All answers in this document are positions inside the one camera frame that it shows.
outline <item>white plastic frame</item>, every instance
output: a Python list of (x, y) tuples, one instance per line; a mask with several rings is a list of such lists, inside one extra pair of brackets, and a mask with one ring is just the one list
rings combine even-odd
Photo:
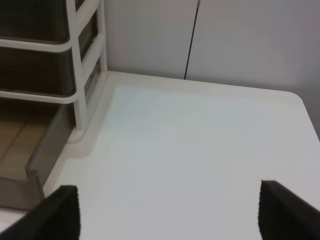
[[(78, 38), (84, 27), (92, 18), (95, 11), (97, 11), (98, 35), (94, 39), (93, 44), (90, 46), (82, 62), (80, 57)], [(78, 11), (76, 11), (75, 0), (66, 0), (66, 12), (70, 35), (70, 39), (68, 42), (62, 44), (45, 44), (37, 42), (0, 39), (0, 47), (50, 53), (64, 52), (71, 48), (76, 93), (69, 97), (54, 97), (19, 92), (0, 91), (0, 97), (57, 104), (73, 103), (76, 128), (72, 132), (69, 138), (69, 142), (76, 143), (86, 132), (88, 122), (91, 120), (93, 113), (95, 112), (108, 75), (104, 0), (85, 0)], [(101, 73), (95, 89), (93, 90), (90, 100), (87, 104), (84, 87), (99, 58)]]

